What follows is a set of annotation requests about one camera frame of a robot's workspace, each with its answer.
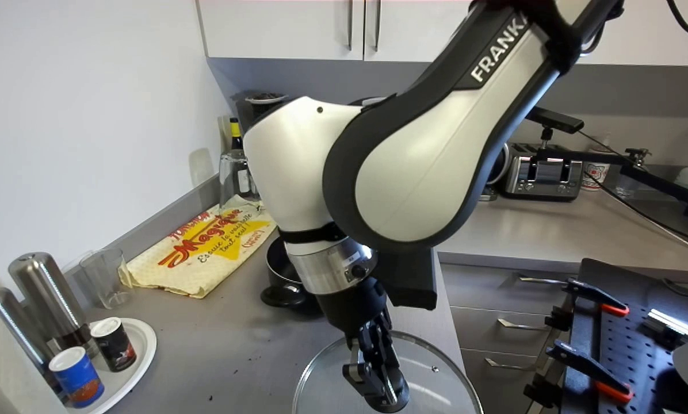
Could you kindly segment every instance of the gray countertop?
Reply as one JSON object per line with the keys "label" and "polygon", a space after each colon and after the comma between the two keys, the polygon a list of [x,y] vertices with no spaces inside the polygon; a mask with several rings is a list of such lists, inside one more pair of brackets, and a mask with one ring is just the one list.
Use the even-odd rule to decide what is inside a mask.
{"label": "gray countertop", "polygon": [[[268,286],[265,251],[272,239],[202,300],[137,289],[126,307],[88,311],[91,320],[144,320],[158,337],[147,374],[110,412],[291,411],[305,366],[342,334],[322,317],[301,317],[260,301]],[[438,266],[436,280],[437,308],[391,307],[394,329],[420,336],[463,367]],[[342,387],[349,387],[343,379]]]}
{"label": "gray countertop", "polygon": [[480,202],[442,263],[575,273],[585,257],[688,283],[688,246],[602,191],[573,202]]}

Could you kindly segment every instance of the pegboard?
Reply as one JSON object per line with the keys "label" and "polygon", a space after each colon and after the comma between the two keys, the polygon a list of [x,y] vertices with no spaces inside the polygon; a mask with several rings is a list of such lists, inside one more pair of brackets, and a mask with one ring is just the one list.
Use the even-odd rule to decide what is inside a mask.
{"label": "pegboard", "polygon": [[674,369],[671,351],[639,331],[650,309],[627,305],[627,317],[602,313],[599,362],[635,395],[625,406],[600,396],[598,414],[663,414],[663,408],[685,412],[688,386]]}

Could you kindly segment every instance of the toaster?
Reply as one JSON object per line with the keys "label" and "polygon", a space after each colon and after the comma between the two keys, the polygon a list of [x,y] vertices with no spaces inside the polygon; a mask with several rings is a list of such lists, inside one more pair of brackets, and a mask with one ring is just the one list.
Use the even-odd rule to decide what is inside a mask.
{"label": "toaster", "polygon": [[[540,144],[509,143],[510,167],[503,176],[501,192],[508,198],[524,200],[572,201],[582,184],[582,162],[549,158],[531,162]],[[556,144],[547,149],[567,150]]]}

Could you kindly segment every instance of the pot lid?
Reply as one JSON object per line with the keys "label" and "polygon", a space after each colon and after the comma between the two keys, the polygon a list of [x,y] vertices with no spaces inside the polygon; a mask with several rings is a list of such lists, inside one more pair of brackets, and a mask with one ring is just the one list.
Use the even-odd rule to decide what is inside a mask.
{"label": "pot lid", "polygon": [[[399,412],[483,414],[475,388],[449,357],[409,333],[392,331],[391,336],[410,388],[410,401]],[[310,361],[297,384],[293,414],[377,412],[342,375],[342,365],[349,363],[350,355],[342,338]]]}

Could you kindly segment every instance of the upper cabinet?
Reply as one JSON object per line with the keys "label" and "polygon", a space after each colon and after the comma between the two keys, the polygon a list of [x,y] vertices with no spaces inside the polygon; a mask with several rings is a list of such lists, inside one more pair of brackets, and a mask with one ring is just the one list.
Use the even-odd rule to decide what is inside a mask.
{"label": "upper cabinet", "polygon": [[[688,21],[688,0],[676,0]],[[208,56],[430,62],[469,0],[199,0]],[[688,66],[688,34],[664,0],[625,0],[583,64]]]}
{"label": "upper cabinet", "polygon": [[466,1],[367,0],[365,60],[431,62],[467,16]]}
{"label": "upper cabinet", "polygon": [[362,60],[364,0],[199,0],[211,58]]}
{"label": "upper cabinet", "polygon": [[[688,23],[688,0],[676,0]],[[579,63],[688,66],[688,33],[664,0],[625,0],[625,13],[605,24],[597,49]]]}

